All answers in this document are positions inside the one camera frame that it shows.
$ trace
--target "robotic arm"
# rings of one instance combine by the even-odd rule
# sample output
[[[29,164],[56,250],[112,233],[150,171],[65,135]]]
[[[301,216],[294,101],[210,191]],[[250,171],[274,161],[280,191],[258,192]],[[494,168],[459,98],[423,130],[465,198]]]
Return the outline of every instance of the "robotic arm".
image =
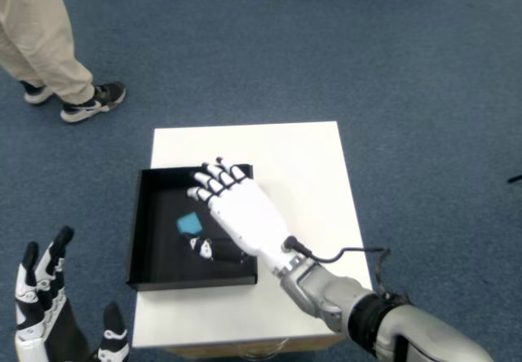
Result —
[[[211,215],[246,253],[259,256],[299,308],[321,318],[381,362],[492,362],[470,338],[390,294],[364,289],[335,276],[291,248],[285,221],[257,183],[217,159],[196,173],[201,187],[188,196],[206,203]]]

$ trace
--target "blue paper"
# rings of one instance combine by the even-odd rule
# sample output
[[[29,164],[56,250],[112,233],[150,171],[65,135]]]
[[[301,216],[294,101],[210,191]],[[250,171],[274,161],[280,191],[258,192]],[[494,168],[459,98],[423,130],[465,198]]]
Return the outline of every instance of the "blue paper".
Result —
[[[199,234],[203,232],[203,226],[199,222],[196,213],[190,213],[178,219],[178,231],[188,234]]]

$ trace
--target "black cable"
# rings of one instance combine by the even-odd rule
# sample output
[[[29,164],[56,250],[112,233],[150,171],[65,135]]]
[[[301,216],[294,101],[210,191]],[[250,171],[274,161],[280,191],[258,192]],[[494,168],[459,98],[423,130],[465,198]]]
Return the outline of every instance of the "black cable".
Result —
[[[507,183],[511,184],[511,183],[515,183],[519,180],[522,180],[522,174],[520,176],[511,177],[510,179],[507,180]]]
[[[293,249],[296,252],[299,252],[300,254],[302,254],[303,256],[306,256],[307,258],[313,258],[316,262],[325,263],[325,264],[337,262],[344,255],[345,252],[370,252],[370,253],[383,252],[383,254],[381,255],[381,256],[383,256],[384,252],[386,251],[385,248],[351,248],[351,247],[347,247],[347,248],[342,248],[339,251],[339,253],[336,254],[335,256],[333,256],[332,258],[318,258],[315,254],[312,253],[311,250],[309,250],[306,246],[301,244],[298,241],[298,239],[295,238],[294,236],[288,237],[285,240],[285,242],[283,243],[283,245],[285,246],[286,249]]]
[[[294,236],[288,237],[283,243],[285,249],[293,249],[296,252],[306,256],[307,258],[312,258],[316,262],[319,263],[334,263],[337,262],[345,252],[368,252],[368,253],[377,253],[381,252],[379,255],[377,262],[375,263],[375,279],[377,280],[378,285],[378,295],[383,296],[385,298],[389,298],[390,294],[386,291],[386,287],[384,286],[383,277],[381,275],[381,267],[383,265],[384,259],[391,253],[389,248],[342,248],[338,254],[333,256],[332,258],[318,258],[315,254],[312,253],[310,249],[308,249],[305,245],[301,244],[297,238]]]

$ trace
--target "blue carpet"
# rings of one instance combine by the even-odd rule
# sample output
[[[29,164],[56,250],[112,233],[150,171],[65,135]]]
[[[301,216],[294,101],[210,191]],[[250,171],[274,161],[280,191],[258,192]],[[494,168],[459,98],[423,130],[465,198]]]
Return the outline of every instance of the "blue carpet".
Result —
[[[339,123],[365,243],[393,250],[389,286],[520,360],[522,184],[506,179],[522,173],[522,0],[65,2],[80,61],[129,93],[66,126],[56,100],[32,108],[0,73],[0,360],[15,358],[25,244],[65,223],[68,294],[93,346],[108,301],[132,325],[126,250],[155,127],[324,120]],[[372,358],[345,342],[283,360]]]

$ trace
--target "black tray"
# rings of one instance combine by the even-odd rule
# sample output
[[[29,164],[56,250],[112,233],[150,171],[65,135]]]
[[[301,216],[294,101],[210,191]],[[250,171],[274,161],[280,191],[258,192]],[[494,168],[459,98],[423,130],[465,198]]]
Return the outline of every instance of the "black tray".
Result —
[[[252,166],[240,165],[252,177]],[[257,260],[243,263],[209,261],[190,250],[178,233],[177,219],[195,212],[205,238],[229,240],[201,202],[185,196],[197,184],[191,172],[201,167],[142,170],[135,227],[130,240],[126,283],[139,291],[187,289],[257,283]]]

